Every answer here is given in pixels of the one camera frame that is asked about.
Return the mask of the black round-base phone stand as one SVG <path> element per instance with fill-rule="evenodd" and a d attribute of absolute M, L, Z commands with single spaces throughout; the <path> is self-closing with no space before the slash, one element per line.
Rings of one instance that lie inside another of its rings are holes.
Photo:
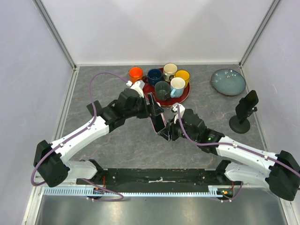
<path fill-rule="evenodd" d="M 238 109 L 236 115 L 232 116 L 229 120 L 230 128 L 238 134 L 245 134 L 250 130 L 250 117 L 254 112 L 257 111 L 257 107 L 252 107 L 249 110 Z"/>

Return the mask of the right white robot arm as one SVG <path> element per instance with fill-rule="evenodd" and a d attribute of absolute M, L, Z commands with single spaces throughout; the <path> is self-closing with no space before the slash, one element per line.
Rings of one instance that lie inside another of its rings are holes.
<path fill-rule="evenodd" d="M 300 166 L 291 153 L 267 152 L 239 143 L 208 128 L 192 109 L 173 108 L 175 116 L 151 118 L 155 132 L 166 140 L 186 138 L 202 151 L 228 158 L 219 164 L 215 180 L 219 184 L 241 181 L 267 187 L 276 196 L 293 201 L 300 189 Z"/>

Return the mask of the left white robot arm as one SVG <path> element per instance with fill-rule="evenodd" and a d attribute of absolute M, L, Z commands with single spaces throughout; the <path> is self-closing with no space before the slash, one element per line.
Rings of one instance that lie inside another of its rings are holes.
<path fill-rule="evenodd" d="M 34 182 L 36 173 L 42 177 L 42 183 L 51 188 L 72 179 L 87 179 L 92 184 L 99 184 L 103 179 L 102 168 L 94 160 L 73 162 L 73 155 L 94 140 L 124 125 L 126 119 L 162 119 L 164 111 L 152 93 L 148 97 L 141 97 L 132 89 L 122 91 L 118 99 L 106 107 L 101 107 L 98 101 L 90 106 L 93 118 L 86 124 L 52 143 L 43 140 L 37 145 L 32 185 L 38 186 Z"/>

